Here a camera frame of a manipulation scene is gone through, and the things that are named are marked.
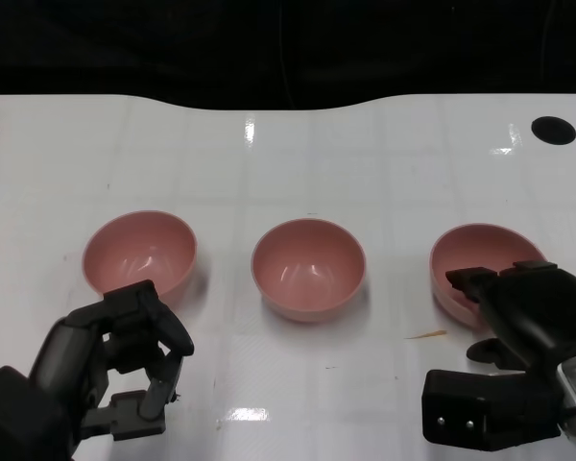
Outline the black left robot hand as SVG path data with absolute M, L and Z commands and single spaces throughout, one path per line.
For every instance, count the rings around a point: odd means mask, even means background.
M 158 435 L 194 343 L 154 284 L 59 319 L 27 376 L 0 368 L 0 460 L 69 460 L 81 441 Z

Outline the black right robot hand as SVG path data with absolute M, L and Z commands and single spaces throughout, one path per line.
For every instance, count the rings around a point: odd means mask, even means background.
M 499 272 L 472 267 L 445 276 L 525 369 L 548 373 L 576 356 L 576 276 L 557 264 L 518 261 Z

